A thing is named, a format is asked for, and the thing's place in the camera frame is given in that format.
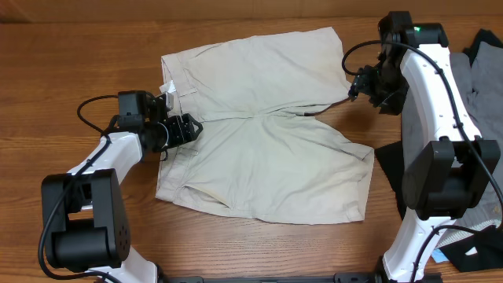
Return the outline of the beige shorts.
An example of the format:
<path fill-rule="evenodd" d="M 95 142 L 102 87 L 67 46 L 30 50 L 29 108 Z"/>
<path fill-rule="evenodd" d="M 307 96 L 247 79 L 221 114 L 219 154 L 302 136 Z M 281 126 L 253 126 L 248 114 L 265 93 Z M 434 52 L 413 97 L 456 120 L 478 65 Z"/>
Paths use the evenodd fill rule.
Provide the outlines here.
<path fill-rule="evenodd" d="M 156 197 L 208 214 L 291 224 L 365 218 L 373 148 L 316 119 L 347 99 L 333 28 L 164 55 L 163 90 L 199 137 L 160 164 Z"/>

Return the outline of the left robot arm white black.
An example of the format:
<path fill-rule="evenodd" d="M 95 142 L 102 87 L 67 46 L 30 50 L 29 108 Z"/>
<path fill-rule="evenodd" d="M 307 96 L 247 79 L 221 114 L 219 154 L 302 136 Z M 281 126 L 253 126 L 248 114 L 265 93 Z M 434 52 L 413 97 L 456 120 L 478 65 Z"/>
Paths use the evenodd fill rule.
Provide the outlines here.
<path fill-rule="evenodd" d="M 129 170 L 148 153 L 194 142 L 203 126 L 189 113 L 171 115 L 174 98 L 144 90 L 115 95 L 119 112 L 97 148 L 78 166 L 42 180 L 43 230 L 38 261 L 49 278 L 69 281 L 164 282 L 162 269 L 131 245 L 120 189 Z"/>

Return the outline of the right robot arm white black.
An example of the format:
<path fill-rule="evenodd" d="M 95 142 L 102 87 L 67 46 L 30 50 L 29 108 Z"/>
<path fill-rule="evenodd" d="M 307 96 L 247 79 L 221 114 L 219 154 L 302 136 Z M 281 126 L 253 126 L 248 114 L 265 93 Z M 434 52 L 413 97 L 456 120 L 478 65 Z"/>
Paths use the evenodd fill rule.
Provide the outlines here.
<path fill-rule="evenodd" d="M 392 246 L 371 273 L 336 274 L 337 282 L 439 282 L 426 263 L 447 230 L 475 207 L 501 151 L 485 139 L 464 107 L 451 70 L 449 41 L 439 23 L 415 24 L 406 11 L 378 23 L 381 51 L 375 65 L 353 74 L 348 95 L 366 94 L 381 113 L 398 115 L 407 97 L 416 103 L 424 146 L 405 169 L 406 213 Z"/>

